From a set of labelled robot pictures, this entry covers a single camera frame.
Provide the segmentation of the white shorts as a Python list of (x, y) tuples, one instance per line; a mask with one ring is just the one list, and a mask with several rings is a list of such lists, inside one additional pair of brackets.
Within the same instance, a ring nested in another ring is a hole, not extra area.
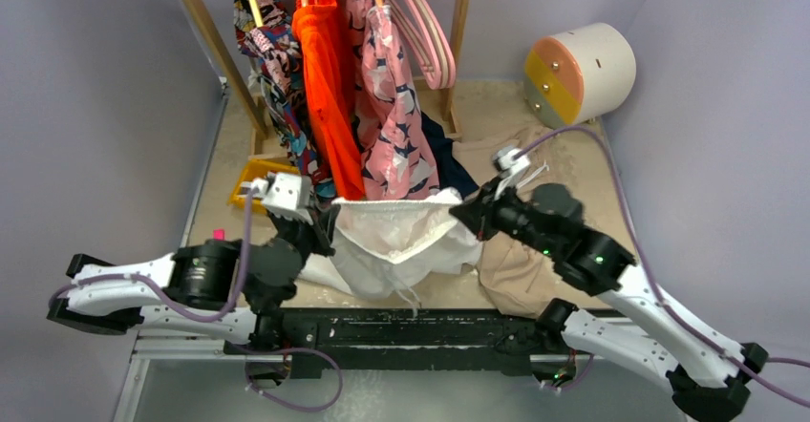
[(299, 278), (366, 300), (396, 295), (421, 309), (415, 286), (432, 273), (458, 275), (476, 264), (482, 243), (450, 214), (462, 203), (445, 188), (424, 200), (346, 200), (339, 207), (330, 257), (309, 256)]

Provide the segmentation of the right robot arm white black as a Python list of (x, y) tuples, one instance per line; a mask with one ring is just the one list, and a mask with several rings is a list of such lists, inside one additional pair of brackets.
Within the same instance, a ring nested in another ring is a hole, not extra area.
[(563, 282), (611, 306), (639, 327), (605, 323), (558, 298), (537, 320), (536, 338), (550, 352), (565, 346), (596, 354), (667, 390), (674, 405), (696, 421), (732, 421), (744, 410), (750, 378), (768, 353), (718, 333), (651, 284), (632, 254), (585, 224), (584, 207), (559, 183), (536, 187), (529, 201), (515, 188), (495, 192), (489, 182), (450, 213), (479, 240), (503, 233), (553, 263)]

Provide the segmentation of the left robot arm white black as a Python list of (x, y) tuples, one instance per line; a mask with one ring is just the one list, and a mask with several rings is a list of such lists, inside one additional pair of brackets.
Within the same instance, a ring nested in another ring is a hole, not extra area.
[(48, 302), (47, 319), (97, 335), (168, 329), (271, 354), (289, 345), (282, 304), (312, 255), (329, 257), (339, 206), (305, 222), (274, 218), (263, 244), (212, 238), (139, 264), (73, 255), (70, 281)]

